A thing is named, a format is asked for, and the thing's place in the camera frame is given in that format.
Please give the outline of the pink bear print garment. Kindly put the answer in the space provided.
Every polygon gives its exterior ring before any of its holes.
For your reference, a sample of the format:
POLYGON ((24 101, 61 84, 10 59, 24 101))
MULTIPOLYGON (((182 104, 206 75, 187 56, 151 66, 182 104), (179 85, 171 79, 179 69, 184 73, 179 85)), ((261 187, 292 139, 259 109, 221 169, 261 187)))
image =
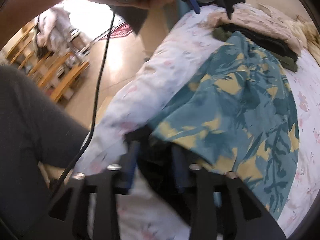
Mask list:
POLYGON ((292 23, 243 3, 235 6, 231 18, 228 18, 226 12, 221 9, 212 11, 207 18, 207 24, 212 28, 234 24, 254 33, 281 40, 300 56, 301 51, 307 47, 307 42, 304 34, 295 30, 292 23))

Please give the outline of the teal camouflage shorts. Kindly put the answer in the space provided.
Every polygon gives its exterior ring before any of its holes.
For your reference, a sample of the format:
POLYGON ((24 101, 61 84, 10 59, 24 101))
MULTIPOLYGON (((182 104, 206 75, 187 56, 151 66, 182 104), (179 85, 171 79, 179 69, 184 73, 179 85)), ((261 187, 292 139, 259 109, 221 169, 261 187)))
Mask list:
POLYGON ((269 51, 234 32, 149 126, 206 169, 236 172, 279 218, 297 170, 299 129, 287 76, 269 51))

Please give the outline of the olive green garment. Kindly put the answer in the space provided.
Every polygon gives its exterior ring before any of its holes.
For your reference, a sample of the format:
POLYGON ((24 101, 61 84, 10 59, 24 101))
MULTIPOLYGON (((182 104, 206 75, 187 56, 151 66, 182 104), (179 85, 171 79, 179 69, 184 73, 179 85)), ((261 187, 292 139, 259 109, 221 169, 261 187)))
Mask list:
MULTIPOLYGON (((217 27, 213 30, 213 37, 217 40, 220 41, 227 41, 233 33, 228 32, 228 31, 224 31, 221 27, 217 27)), ((298 71, 298 66, 296 64, 296 62, 290 58, 290 57, 283 57, 280 55, 277 55, 274 52, 269 51, 274 57, 276 57, 278 59, 278 61, 281 63, 281 65, 285 68, 288 69, 292 72, 297 72, 298 71)))

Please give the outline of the black garment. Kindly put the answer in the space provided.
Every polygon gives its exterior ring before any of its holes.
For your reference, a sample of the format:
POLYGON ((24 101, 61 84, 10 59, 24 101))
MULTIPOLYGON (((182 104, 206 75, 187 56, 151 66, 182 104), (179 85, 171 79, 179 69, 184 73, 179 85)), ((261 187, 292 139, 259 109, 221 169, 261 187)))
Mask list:
POLYGON ((266 50, 274 52, 277 55, 283 57, 290 57, 295 62, 298 60, 298 55, 292 49, 290 49, 289 46, 283 40, 280 40, 278 38, 272 38, 264 34, 256 33, 255 31, 234 24, 224 24, 220 25, 220 27, 224 31, 228 31, 231 33, 239 31, 247 38, 249 38, 251 41, 253 41, 255 44, 263 47, 266 50))

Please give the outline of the black pants under shorts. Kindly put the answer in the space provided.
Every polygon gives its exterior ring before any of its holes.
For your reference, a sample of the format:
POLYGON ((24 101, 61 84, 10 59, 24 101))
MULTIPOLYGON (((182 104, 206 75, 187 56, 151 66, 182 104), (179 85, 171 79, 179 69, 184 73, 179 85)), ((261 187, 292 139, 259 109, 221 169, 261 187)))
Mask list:
MULTIPOLYGON (((144 126, 125 135, 125 141, 128 145, 135 140, 139 141, 141 146, 137 166, 149 187, 188 225, 191 225, 197 201, 196 177, 189 169, 191 187, 185 192, 178 191, 172 161, 172 147, 176 144, 157 139, 151 135, 149 126, 144 126)), ((186 150, 183 150, 183 153, 189 165, 191 157, 186 150)))

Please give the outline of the floral white bed sheet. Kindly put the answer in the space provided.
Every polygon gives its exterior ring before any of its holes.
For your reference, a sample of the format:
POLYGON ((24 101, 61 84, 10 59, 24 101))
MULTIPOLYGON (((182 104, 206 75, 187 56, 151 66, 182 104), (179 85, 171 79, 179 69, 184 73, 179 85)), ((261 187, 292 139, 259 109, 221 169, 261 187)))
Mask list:
MULTIPOLYGON (((122 88, 95 128, 93 139, 76 164, 76 172, 92 175, 114 163, 125 152, 124 134, 144 125, 194 75, 209 55, 222 45, 211 35, 207 20, 222 12, 215 5, 200 14, 186 13, 133 81, 122 88)), ((319 208, 319 64, 303 47, 296 73, 287 71, 297 106, 300 147, 297 172, 278 223, 287 236, 319 208)), ((140 173, 133 192, 120 196, 122 239, 187 239, 189 227, 148 187, 140 173)))

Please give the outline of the black plastic cover sheet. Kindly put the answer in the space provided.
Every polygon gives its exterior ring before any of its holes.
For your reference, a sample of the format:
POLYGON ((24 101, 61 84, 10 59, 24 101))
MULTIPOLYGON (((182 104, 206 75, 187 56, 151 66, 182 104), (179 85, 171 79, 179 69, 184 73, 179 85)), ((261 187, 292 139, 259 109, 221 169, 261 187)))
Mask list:
POLYGON ((136 35, 140 33, 149 14, 148 10, 136 7, 110 5, 110 8, 113 12, 124 19, 136 35))

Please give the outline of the red floor mat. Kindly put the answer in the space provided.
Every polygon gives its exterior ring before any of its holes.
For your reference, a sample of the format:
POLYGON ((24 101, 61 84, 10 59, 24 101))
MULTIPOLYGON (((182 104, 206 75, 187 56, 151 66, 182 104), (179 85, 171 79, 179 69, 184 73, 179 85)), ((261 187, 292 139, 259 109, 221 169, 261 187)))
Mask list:
POLYGON ((123 22, 111 31, 110 38, 127 37, 131 33, 133 33, 131 26, 128 23, 123 22))

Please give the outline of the cream bear print duvet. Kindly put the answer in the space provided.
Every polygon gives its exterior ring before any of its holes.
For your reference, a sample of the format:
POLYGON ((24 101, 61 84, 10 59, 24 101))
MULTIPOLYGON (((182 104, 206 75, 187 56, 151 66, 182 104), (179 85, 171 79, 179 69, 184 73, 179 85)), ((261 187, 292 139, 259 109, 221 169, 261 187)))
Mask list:
POLYGON ((293 35, 302 42, 303 47, 309 51, 319 64, 319 32, 313 22, 307 21, 299 15, 294 20, 269 5, 259 3, 258 8, 268 16, 285 23, 293 35))

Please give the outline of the person leg dark trousers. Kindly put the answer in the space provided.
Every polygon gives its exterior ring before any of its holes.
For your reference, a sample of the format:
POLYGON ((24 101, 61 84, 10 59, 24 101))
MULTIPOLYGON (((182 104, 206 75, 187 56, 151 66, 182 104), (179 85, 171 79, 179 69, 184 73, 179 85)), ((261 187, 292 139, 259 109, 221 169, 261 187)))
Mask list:
POLYGON ((66 168, 87 135, 31 79, 1 66, 1 219, 14 233, 27 231, 50 201, 38 164, 66 168))

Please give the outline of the wooden shelf rack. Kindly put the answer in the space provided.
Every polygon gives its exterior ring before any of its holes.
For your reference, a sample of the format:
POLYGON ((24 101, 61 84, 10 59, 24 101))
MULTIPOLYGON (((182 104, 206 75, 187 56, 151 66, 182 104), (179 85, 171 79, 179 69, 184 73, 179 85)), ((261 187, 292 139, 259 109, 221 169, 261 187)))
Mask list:
POLYGON ((2 49, 1 63, 24 72, 52 101, 70 100, 75 93, 75 83, 89 67, 89 61, 72 51, 63 56, 49 51, 38 59, 33 46, 34 34, 35 24, 27 23, 2 49))

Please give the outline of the white clothes pile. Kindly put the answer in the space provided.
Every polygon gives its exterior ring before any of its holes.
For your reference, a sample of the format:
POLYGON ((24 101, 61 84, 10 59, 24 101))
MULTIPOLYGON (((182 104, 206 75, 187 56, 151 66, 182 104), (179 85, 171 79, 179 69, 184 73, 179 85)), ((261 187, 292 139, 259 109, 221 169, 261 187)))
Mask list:
POLYGON ((74 30, 70 13, 60 6, 54 6, 36 16, 34 42, 39 49, 63 56, 70 51, 68 42, 74 30))

